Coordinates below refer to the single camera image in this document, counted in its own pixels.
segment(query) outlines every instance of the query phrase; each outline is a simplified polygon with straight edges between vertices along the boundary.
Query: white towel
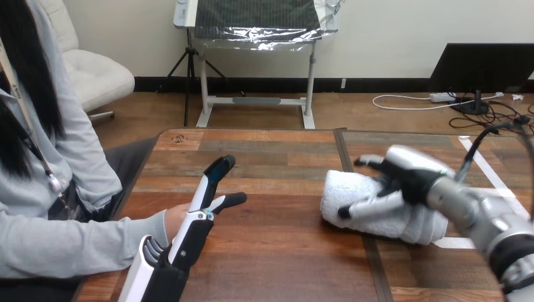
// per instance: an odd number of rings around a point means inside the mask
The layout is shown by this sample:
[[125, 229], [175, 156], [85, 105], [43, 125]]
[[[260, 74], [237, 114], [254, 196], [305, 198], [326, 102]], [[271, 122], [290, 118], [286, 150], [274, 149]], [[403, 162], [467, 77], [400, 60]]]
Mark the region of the white towel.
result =
[[399, 238], [408, 243], [427, 245], [445, 236], [447, 219], [422, 204], [404, 203], [400, 208], [369, 218], [343, 220], [338, 216], [340, 207], [366, 201], [381, 190], [382, 185], [371, 177], [328, 171], [321, 200], [322, 217], [340, 228]]

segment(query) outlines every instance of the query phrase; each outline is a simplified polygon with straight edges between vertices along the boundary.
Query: white wall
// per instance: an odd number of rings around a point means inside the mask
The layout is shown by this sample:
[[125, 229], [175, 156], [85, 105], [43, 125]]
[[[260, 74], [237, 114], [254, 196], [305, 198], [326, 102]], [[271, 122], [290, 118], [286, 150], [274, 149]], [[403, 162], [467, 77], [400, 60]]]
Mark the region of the white wall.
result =
[[[166, 76], [185, 47], [175, 0], [64, 2], [81, 48], [135, 76]], [[339, 33], [317, 45], [316, 77], [429, 77], [447, 42], [534, 42], [534, 0], [346, 0], [340, 18]], [[210, 50], [207, 58], [229, 77], [307, 76], [308, 52]]]

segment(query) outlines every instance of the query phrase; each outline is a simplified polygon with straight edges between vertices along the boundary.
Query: stand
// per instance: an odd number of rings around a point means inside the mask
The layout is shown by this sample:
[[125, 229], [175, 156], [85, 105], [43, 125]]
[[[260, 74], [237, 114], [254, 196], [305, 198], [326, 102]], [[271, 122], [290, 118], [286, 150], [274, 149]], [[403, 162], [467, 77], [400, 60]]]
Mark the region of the stand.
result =
[[[192, 39], [191, 39], [191, 33], [189, 31], [189, 28], [187, 28], [186, 30], [187, 30], [187, 45], [188, 46], [185, 48], [184, 53], [182, 54], [182, 56], [180, 57], [180, 59], [178, 60], [176, 65], [173, 67], [171, 72], [165, 78], [165, 82], [163, 84], [161, 84], [159, 86], [159, 88], [157, 89], [157, 91], [156, 91], [156, 93], [163, 92], [164, 84], [169, 82], [169, 79], [173, 75], [174, 71], [176, 71], [176, 69], [178, 68], [180, 63], [182, 63], [183, 59], [185, 59], [185, 56], [187, 55], [188, 59], [187, 59], [187, 78], [186, 78], [186, 86], [185, 86], [184, 127], [187, 127], [187, 117], [188, 117], [188, 112], [189, 112], [189, 89], [190, 89], [190, 84], [191, 84], [191, 78], [193, 80], [196, 79], [196, 77], [195, 77], [195, 65], [193, 63], [193, 56], [195, 56], [195, 55], [198, 56], [199, 55], [198, 51], [193, 47]], [[213, 69], [213, 71], [215, 71], [223, 79], [223, 81], [228, 82], [228, 78], [226, 78], [226, 76], [224, 76], [221, 73], [221, 71], [219, 71], [215, 66], [213, 66], [213, 64], [211, 64], [208, 60], [204, 60], [202, 64], [204, 64], [204, 62], [206, 64], [208, 64], [208, 66], [211, 69]]]
[[312, 44], [310, 54], [310, 67], [308, 72], [308, 89], [306, 98], [280, 99], [280, 98], [217, 98], [208, 95], [208, 82], [206, 77], [206, 64], [210, 65], [202, 53], [200, 59], [200, 87], [202, 88], [202, 112], [196, 123], [197, 127], [206, 127], [210, 120], [214, 104], [261, 104], [261, 105], [285, 105], [300, 106], [305, 129], [315, 129], [314, 115], [312, 113], [312, 98], [314, 92], [314, 69], [315, 69], [315, 42]]
[[[484, 115], [489, 111], [488, 104], [482, 100], [482, 91], [476, 90], [474, 102], [452, 106], [452, 109], [463, 113], [465, 115]], [[451, 101], [449, 104], [456, 104], [456, 101]]]

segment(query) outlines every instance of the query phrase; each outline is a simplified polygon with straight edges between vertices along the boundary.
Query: white office chair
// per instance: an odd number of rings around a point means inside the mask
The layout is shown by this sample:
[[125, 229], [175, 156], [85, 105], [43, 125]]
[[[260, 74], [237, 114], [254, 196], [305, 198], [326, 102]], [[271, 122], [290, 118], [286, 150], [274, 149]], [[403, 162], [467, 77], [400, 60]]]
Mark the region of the white office chair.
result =
[[[67, 71], [85, 112], [131, 94], [134, 76], [119, 63], [80, 50], [76, 30], [62, 0], [39, 0], [45, 8], [59, 41]], [[112, 117], [112, 111], [89, 116], [91, 121]]]

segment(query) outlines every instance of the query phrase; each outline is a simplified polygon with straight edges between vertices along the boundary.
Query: monitor stand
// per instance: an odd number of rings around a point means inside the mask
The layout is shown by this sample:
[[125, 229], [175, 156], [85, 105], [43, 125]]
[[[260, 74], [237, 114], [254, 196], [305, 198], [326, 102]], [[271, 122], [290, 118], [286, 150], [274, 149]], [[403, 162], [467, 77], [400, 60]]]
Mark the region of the monitor stand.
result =
[[[462, 101], [470, 101], [473, 98], [463, 98]], [[484, 115], [489, 111], [489, 105], [482, 100], [482, 91], [475, 92], [474, 102], [451, 106], [452, 109], [466, 115]], [[457, 101], [450, 101], [449, 104], [456, 104]]]

